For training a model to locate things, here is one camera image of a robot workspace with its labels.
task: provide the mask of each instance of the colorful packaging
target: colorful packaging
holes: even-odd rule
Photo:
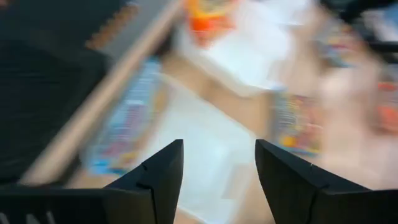
[[[93,174],[125,174],[130,171],[137,151],[135,140],[152,119],[153,102],[159,84],[160,63],[146,61],[134,75],[119,104],[84,154]]]
[[[188,25],[195,43],[207,47],[232,29],[231,13],[237,0],[186,0]]]
[[[388,65],[377,84],[377,126],[398,134],[398,65]]]
[[[314,155],[321,147],[321,112],[313,98],[276,93],[272,142],[279,147]]]
[[[356,52],[363,44],[351,26],[338,19],[326,23],[316,42],[322,57],[336,67],[352,67]]]

